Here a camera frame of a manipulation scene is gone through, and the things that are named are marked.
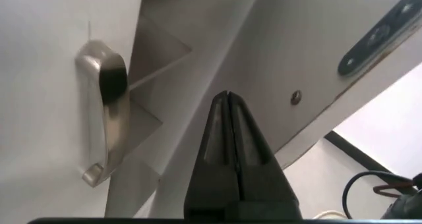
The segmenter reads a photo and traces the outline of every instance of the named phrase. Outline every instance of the white panel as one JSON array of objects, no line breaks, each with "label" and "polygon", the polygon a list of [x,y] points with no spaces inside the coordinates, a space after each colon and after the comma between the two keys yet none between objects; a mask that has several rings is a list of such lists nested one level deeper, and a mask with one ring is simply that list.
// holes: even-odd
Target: white panel
[{"label": "white panel", "polygon": [[422,66],[334,130],[387,169],[412,178],[421,172]]},{"label": "white panel", "polygon": [[0,220],[102,216],[82,179],[88,135],[74,57],[105,41],[127,66],[140,0],[0,0]]}]

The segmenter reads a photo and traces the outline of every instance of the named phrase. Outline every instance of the electrical wire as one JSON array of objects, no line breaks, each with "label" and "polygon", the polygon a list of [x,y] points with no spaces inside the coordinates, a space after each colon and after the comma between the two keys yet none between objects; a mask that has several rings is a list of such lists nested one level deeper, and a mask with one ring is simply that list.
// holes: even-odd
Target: electrical wire
[{"label": "electrical wire", "polygon": [[353,185],[353,183],[355,181],[357,181],[359,178],[367,176],[367,175],[376,175],[376,176],[379,176],[379,177],[389,177],[389,178],[396,179],[397,181],[400,181],[400,182],[413,182],[409,178],[405,178],[405,177],[395,175],[395,174],[392,174],[392,173],[389,173],[389,172],[384,172],[384,171],[364,171],[364,172],[361,172],[361,173],[355,175],[354,177],[352,177],[350,179],[349,182],[347,182],[346,187],[344,187],[343,196],[342,196],[343,211],[344,211],[344,214],[346,215],[346,217],[349,218],[349,219],[352,219],[351,215],[349,213],[349,209],[347,208],[347,195],[349,194],[349,190],[350,190],[351,186]]},{"label": "electrical wire", "polygon": [[324,219],[324,217],[326,217],[328,215],[335,215],[335,216],[340,217],[342,219],[347,219],[346,215],[342,214],[339,211],[335,211],[335,210],[323,211],[322,213],[316,215],[313,219]]}]

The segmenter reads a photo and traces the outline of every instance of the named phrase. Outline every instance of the screw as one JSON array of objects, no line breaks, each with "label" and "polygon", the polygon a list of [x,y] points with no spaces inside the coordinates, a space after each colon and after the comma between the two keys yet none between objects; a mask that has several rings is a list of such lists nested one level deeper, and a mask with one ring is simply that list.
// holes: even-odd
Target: screw
[{"label": "screw", "polygon": [[407,13],[408,11],[410,11],[412,6],[413,6],[413,4],[411,4],[411,3],[404,5],[404,7],[402,8],[402,13]]},{"label": "screw", "polygon": [[301,100],[302,100],[302,92],[301,90],[296,90],[291,95],[290,104],[297,105]]},{"label": "screw", "polygon": [[355,59],[349,59],[349,60],[347,60],[347,66],[350,66],[354,61],[355,61]]}]

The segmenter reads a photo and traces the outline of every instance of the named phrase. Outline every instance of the white surface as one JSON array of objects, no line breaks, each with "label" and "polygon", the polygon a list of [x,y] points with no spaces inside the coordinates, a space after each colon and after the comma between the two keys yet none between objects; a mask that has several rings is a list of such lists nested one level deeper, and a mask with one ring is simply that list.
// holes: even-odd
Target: white surface
[{"label": "white surface", "polygon": [[414,177],[422,172],[421,78],[419,65],[334,130],[387,169]]},{"label": "white surface", "polygon": [[0,0],[0,222],[102,216],[74,56],[103,40],[130,63],[140,0]]},{"label": "white surface", "polygon": [[[337,75],[337,65],[344,53],[398,1],[256,0],[229,53],[222,64],[216,66],[219,71],[187,123],[187,129],[183,129],[183,123],[168,125],[185,132],[181,140],[171,145],[156,143],[165,142],[163,134],[170,135],[163,132],[160,140],[155,137],[150,141],[160,144],[155,151],[177,146],[162,173],[151,216],[183,216],[183,200],[210,102],[218,92],[232,90],[245,98],[273,151],[287,144],[276,154],[285,167],[421,62],[422,31],[418,31],[377,66],[371,70],[366,68],[366,74],[362,70],[348,78]],[[197,72],[195,76],[202,76],[206,71]],[[180,85],[184,77],[176,75],[169,75],[169,82],[162,81],[161,90]],[[188,102],[200,93],[193,89],[196,88],[190,90],[195,93],[170,103],[172,108],[168,110],[172,113],[182,111],[180,107],[189,105]],[[303,99],[292,107],[290,96],[297,89],[302,90]],[[154,156],[148,157],[149,161],[158,164],[154,159]]]},{"label": "white surface", "polygon": [[[322,139],[284,173],[299,199],[302,216],[310,219],[326,210],[343,212],[344,186],[362,171],[366,169],[358,162]],[[362,177],[355,182],[347,202],[354,219],[379,219],[395,200],[372,191],[374,186],[381,184],[385,183],[374,176]]]}]

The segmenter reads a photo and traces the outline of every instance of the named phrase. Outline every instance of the white wall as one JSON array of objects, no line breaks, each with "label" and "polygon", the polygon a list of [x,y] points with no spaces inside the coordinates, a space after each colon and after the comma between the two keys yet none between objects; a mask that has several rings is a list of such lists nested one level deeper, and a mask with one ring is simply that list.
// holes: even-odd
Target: white wall
[{"label": "white wall", "polygon": [[[299,199],[302,216],[313,218],[326,210],[343,212],[342,193],[352,176],[366,169],[325,139],[284,170]],[[375,194],[372,188],[385,184],[376,176],[362,177],[353,184],[347,206],[354,219],[379,219],[394,202]]]},{"label": "white wall", "polygon": [[419,65],[334,131],[387,169],[412,178],[422,172],[421,125],[422,65]]}]

